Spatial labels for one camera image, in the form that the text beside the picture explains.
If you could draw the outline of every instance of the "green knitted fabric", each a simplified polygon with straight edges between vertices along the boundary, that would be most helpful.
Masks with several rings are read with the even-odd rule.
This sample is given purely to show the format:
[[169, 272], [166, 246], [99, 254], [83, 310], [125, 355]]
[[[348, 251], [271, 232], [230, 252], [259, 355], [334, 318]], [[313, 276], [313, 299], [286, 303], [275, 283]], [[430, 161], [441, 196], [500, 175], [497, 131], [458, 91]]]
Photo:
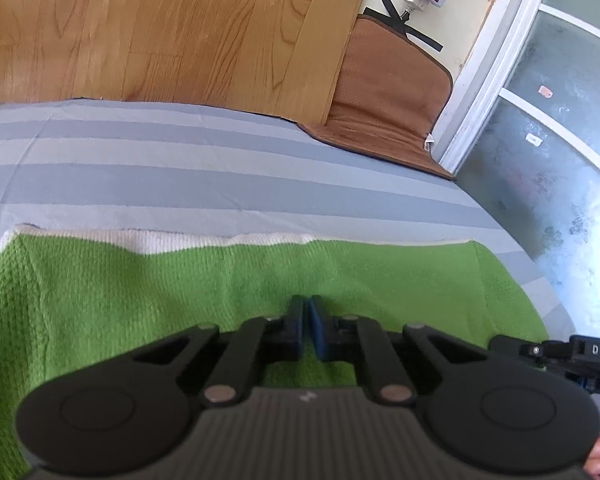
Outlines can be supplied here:
[[[24, 395], [59, 374], [197, 322], [233, 330], [293, 294], [386, 330], [423, 322], [485, 346], [546, 331], [498, 259], [475, 242], [398, 247], [341, 241], [207, 246], [136, 254], [73, 237], [15, 235], [0, 252], [0, 480], [26, 471], [13, 434]], [[354, 383], [349, 365], [272, 367], [268, 383]]]

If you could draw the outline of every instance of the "brown fabric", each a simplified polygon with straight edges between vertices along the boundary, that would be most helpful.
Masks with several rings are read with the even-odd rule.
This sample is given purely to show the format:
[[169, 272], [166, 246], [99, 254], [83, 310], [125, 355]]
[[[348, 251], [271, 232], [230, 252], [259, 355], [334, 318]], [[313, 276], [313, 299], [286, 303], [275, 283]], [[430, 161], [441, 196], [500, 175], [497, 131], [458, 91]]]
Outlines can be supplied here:
[[359, 16], [326, 124], [300, 126], [327, 144], [452, 180], [424, 149], [452, 86], [451, 74], [429, 54]]

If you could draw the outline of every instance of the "wood grain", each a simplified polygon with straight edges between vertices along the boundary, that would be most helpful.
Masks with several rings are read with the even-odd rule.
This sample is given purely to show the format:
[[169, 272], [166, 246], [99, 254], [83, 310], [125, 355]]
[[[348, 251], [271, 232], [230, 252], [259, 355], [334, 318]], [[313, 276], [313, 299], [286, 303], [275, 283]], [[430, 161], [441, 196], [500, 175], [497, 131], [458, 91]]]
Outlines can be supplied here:
[[278, 98], [281, 117], [305, 124], [326, 122], [361, 2], [311, 0]]
[[359, 4], [0, 0], [0, 103], [160, 100], [309, 123], [330, 106]]
[[180, 58], [159, 54], [130, 54], [126, 64], [124, 101], [171, 102]]
[[280, 88], [296, 46], [305, 0], [256, 0], [234, 70], [228, 108], [276, 113]]

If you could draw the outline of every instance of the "mattress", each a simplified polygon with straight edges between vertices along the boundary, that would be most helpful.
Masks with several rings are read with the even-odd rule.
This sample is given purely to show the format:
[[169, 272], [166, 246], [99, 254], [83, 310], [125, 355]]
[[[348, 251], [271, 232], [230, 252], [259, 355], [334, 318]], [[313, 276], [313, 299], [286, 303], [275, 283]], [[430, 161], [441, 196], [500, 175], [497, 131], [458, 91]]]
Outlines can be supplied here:
[[72, 100], [0, 106], [0, 237], [16, 224], [361, 242], [476, 240], [553, 338], [573, 324], [518, 243], [453, 182], [222, 108]]

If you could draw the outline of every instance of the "gray striped fabric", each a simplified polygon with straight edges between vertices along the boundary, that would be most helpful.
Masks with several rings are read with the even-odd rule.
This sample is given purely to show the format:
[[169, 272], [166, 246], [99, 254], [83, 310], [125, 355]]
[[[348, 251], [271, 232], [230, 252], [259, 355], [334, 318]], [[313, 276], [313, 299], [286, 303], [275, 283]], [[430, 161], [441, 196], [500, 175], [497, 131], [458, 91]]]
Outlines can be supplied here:
[[203, 106], [73, 100], [0, 107], [0, 236], [43, 228], [291, 232], [388, 243], [477, 240], [552, 337], [571, 319], [522, 248], [455, 184]]

